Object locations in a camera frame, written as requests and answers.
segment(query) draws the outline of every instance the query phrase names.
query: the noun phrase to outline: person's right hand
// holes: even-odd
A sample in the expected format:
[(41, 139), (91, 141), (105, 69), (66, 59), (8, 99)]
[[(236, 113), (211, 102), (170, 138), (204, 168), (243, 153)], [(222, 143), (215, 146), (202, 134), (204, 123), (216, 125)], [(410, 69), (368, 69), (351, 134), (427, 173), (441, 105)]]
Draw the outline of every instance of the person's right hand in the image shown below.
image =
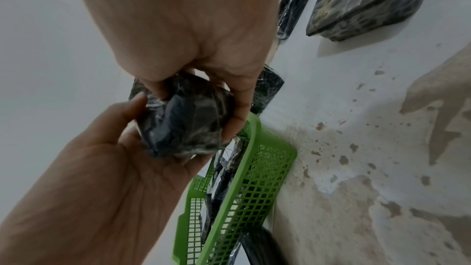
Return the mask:
[(235, 97), (223, 138), (243, 128), (279, 0), (84, 1), (118, 63), (153, 93), (165, 97), (164, 80), (181, 70), (202, 70)]

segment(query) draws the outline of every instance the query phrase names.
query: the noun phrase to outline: person's left hand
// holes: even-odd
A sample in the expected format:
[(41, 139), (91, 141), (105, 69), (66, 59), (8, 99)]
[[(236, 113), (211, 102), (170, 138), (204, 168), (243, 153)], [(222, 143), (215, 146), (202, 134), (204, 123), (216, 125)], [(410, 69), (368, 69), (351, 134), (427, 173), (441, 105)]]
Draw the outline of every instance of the person's left hand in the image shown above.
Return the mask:
[(0, 264), (141, 264), (210, 156), (155, 159), (129, 122), (143, 94), (72, 140), (0, 226)]

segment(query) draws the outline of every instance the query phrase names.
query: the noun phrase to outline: hand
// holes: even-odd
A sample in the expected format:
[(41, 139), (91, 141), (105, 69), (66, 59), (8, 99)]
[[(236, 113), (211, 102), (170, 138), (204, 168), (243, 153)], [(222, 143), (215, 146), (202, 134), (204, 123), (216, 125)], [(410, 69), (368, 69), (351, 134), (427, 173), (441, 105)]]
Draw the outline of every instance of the hand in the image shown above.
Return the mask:
[(146, 102), (110, 106), (62, 150), (0, 226), (0, 264), (143, 262), (210, 158), (155, 159), (121, 135)]
[(154, 94), (199, 69), (225, 82), (236, 109), (223, 131), (245, 125), (257, 77), (276, 33), (279, 0), (84, 0), (118, 63)]

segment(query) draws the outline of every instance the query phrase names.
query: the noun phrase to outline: floor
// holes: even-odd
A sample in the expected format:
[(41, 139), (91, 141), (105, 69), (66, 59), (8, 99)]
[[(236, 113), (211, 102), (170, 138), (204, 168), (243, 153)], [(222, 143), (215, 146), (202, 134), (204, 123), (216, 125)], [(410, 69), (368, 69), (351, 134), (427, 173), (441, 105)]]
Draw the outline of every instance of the floor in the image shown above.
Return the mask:
[(315, 1), (274, 46), (286, 83), (262, 115), (299, 154), (274, 212), (286, 258), (471, 264), (471, 0), (342, 43), (305, 36)]

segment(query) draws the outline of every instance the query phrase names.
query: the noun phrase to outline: green basket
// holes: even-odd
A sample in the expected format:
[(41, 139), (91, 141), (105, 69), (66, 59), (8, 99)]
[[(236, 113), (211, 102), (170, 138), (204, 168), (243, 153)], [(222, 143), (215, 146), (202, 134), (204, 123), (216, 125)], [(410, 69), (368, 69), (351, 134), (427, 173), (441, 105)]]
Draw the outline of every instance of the green basket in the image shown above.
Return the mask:
[(249, 145), (204, 246), (198, 216), (214, 159), (206, 177), (197, 176), (190, 184), (173, 248), (178, 265), (227, 264), (242, 228), (263, 224), (296, 159), (296, 149), (264, 128), (256, 115), (250, 113), (243, 132), (250, 138)]

